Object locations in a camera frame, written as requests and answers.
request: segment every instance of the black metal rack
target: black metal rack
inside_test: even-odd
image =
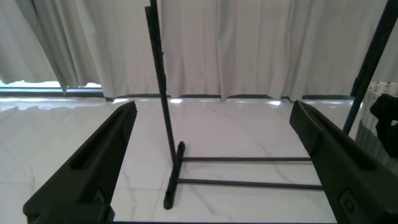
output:
[[[229,185],[241,187],[274,187],[283,189],[300,189],[300,190],[323,190],[321,185],[305,185],[305,184],[281,184],[267,182],[241,182],[227,180],[202,180],[202,179],[181,179],[180,171],[183,162],[306,162],[312,161],[310,157],[184,157],[185,144],[181,141],[178,144],[177,152],[175,152],[174,137],[172,124],[170,121],[170,112],[167,104],[166,95],[166,77],[163,64],[163,51],[160,38],[160,26],[158,18],[158,10],[156,0],[150,0],[150,6],[146,7],[146,16],[149,27],[149,35],[152,45],[152,53],[154,56],[155,70],[159,85],[160,99],[162,102],[163,115],[165,119],[165,127],[169,140],[169,149],[172,159],[173,169],[170,175],[169,184],[165,193],[164,208],[171,209],[174,204],[174,197],[178,184],[209,184],[209,185]],[[359,106],[363,100],[366,89],[376,70],[377,63],[381,58],[384,47],[387,44],[392,28],[398,16],[398,1],[388,0],[383,11],[382,17],[377,25],[374,37],[361,67],[358,78],[355,81],[352,96],[355,96],[354,103],[349,112],[348,118],[344,125],[343,131],[349,133],[352,123],[358,113]]]

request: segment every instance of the black vertical pole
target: black vertical pole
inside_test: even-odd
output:
[[[172,158],[173,166],[176,167],[177,160],[175,153],[172,123],[170,120],[169,106],[167,104],[166,75],[164,73],[163,51],[162,51],[162,43],[160,38],[160,26],[159,26],[159,17],[157,13],[156,0],[150,0],[150,6],[146,7],[145,11],[146,11],[148,28],[149,28],[150,42],[152,45],[152,53],[154,55],[157,84],[159,86],[160,100],[162,102],[164,122],[166,125],[167,138],[169,140],[170,155]]]
[[[366,90],[372,80],[374,71],[376,71],[397,17],[398,0],[388,0],[351,91],[351,96],[354,96],[355,99],[343,127],[343,132],[346,134],[349,134],[353,126],[359,107],[361,106]]]

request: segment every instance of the curtain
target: curtain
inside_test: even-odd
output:
[[[157,93],[149,0],[0,2],[6,82]],[[386,0],[159,1],[168,94],[348,95]],[[398,82],[395,27],[374,79]]]

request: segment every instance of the white laundry basket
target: white laundry basket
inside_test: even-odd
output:
[[[398,97],[398,83],[371,82],[363,100],[361,121],[359,122],[355,141],[370,156],[375,157],[381,164],[398,175],[398,159],[391,158],[377,138],[376,124],[378,119],[371,114],[370,110],[377,98],[384,93]]]

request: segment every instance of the tiled floor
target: tiled floor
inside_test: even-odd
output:
[[[1,223],[25,223],[24,202],[125,102],[1,98]],[[307,103],[339,126],[351,106],[350,101]],[[336,222],[325,194],[311,190],[179,185],[174,208],[164,210],[171,161],[162,108],[155,99],[136,99],[136,104],[138,115],[112,202],[115,220]],[[186,156],[307,156],[289,125],[289,102],[172,99],[169,106],[175,142],[185,141]],[[189,163],[181,176],[319,184],[311,163]]]

